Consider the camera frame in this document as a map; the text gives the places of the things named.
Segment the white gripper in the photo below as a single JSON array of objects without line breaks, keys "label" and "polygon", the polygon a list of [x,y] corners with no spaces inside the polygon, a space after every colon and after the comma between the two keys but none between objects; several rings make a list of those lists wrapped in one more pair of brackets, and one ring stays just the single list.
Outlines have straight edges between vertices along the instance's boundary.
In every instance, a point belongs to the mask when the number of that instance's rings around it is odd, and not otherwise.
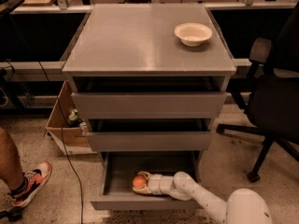
[{"label": "white gripper", "polygon": [[148,187],[133,188],[135,193],[143,195],[162,195],[160,189],[160,181],[163,177],[162,175],[151,175],[151,173],[146,171],[139,171],[137,174],[144,176],[148,180]]}]

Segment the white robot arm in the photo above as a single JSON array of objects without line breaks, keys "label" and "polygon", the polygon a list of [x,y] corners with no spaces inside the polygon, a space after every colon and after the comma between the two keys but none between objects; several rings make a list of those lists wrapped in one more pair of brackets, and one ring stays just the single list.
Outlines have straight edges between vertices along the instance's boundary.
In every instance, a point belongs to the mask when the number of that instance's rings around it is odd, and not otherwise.
[{"label": "white robot arm", "polygon": [[173,176],[140,171],[133,191],[144,195],[169,195],[181,201],[194,199],[219,224],[273,224],[265,200],[251,189],[237,189],[224,201],[200,186],[185,172]]}]

